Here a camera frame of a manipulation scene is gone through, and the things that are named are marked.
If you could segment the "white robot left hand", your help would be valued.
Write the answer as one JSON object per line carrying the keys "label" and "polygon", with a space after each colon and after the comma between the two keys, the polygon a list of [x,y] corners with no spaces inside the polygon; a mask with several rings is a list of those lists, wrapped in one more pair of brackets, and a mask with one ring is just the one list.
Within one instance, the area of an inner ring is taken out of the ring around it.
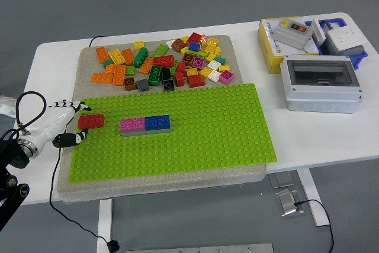
{"label": "white robot left hand", "polygon": [[29,127],[30,134],[22,135],[18,143],[29,158],[36,158],[47,142],[63,133],[65,127],[81,111],[91,111],[83,101],[55,101],[45,113]]}

